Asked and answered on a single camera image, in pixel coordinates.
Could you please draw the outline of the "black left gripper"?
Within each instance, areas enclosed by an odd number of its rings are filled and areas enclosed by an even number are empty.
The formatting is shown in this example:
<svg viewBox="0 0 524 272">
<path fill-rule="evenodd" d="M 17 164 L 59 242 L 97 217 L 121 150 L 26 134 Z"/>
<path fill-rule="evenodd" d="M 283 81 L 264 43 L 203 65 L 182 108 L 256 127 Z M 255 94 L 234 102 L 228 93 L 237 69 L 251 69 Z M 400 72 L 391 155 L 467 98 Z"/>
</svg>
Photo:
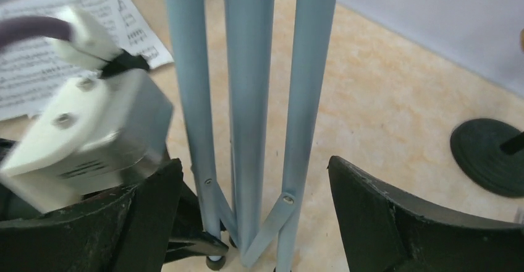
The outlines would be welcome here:
<svg viewBox="0 0 524 272">
<path fill-rule="evenodd" d="M 32 180 L 1 174 L 1 221 L 33 219 L 45 213 L 41 190 Z"/>
</svg>

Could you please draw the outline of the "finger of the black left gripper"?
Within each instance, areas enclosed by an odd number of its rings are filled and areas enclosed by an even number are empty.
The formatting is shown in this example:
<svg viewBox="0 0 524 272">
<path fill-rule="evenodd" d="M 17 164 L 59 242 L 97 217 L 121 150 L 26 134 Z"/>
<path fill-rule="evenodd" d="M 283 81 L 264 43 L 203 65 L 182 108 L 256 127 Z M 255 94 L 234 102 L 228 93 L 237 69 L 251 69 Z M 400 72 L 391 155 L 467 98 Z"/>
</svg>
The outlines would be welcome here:
<svg viewBox="0 0 524 272">
<path fill-rule="evenodd" d="M 189 257 L 219 257 L 225 260 L 229 247 L 221 239 L 204 231 L 198 198 L 182 183 L 179 204 L 169 237 L 164 263 Z"/>
</svg>

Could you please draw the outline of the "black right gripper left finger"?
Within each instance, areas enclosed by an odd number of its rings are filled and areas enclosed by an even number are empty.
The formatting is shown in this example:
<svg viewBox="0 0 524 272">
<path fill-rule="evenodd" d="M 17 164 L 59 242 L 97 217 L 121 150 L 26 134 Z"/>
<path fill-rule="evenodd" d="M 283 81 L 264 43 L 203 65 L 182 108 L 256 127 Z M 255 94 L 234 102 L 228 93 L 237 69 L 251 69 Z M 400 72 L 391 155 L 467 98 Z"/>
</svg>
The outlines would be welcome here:
<svg viewBox="0 0 524 272">
<path fill-rule="evenodd" d="M 2 271 L 160 271 L 183 172 L 147 178 L 33 219 L 1 223 Z"/>
</svg>

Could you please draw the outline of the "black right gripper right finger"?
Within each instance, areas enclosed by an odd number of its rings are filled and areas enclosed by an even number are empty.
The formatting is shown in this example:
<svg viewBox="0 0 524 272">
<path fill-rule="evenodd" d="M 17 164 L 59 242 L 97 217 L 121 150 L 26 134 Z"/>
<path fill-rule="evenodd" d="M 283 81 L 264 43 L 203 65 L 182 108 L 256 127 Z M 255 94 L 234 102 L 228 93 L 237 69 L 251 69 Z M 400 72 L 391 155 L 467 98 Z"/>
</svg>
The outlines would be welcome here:
<svg viewBox="0 0 524 272">
<path fill-rule="evenodd" d="M 523 226 L 394 187 L 341 158 L 328 174 L 350 271 L 522 271 Z"/>
</svg>

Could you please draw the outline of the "sheet music page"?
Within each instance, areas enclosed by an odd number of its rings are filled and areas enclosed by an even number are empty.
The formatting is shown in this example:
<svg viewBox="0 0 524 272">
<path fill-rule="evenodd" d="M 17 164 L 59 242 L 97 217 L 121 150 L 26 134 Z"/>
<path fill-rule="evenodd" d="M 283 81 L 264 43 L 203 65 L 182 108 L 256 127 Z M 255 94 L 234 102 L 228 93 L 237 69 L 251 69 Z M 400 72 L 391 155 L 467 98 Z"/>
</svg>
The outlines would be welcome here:
<svg viewBox="0 0 524 272">
<path fill-rule="evenodd" d="M 1 19 L 22 15 L 54 16 L 64 6 L 77 6 L 105 26 L 119 46 L 127 41 L 118 0 L 17 0 L 1 6 Z M 45 38 L 23 41 L 1 52 L 1 119 L 40 109 L 69 77 L 88 72 L 59 59 Z"/>
<path fill-rule="evenodd" d="M 133 55 L 141 55 L 151 69 L 174 62 L 171 53 L 150 28 L 132 0 L 118 0 L 125 25 L 127 41 L 123 47 Z"/>
</svg>

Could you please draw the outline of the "light blue music stand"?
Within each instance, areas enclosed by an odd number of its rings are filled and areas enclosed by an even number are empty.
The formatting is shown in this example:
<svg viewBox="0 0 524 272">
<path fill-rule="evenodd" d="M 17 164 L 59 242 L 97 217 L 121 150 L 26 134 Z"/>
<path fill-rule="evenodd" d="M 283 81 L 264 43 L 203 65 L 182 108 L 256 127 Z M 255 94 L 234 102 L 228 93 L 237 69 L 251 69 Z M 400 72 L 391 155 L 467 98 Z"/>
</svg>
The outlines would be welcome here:
<svg viewBox="0 0 524 272">
<path fill-rule="evenodd" d="M 277 240 L 290 271 L 336 0 L 296 0 L 282 189 L 262 221 L 261 198 L 274 0 L 224 0 L 232 202 L 216 180 L 204 0 L 165 0 L 185 130 L 205 231 L 226 230 L 243 266 Z"/>
</svg>

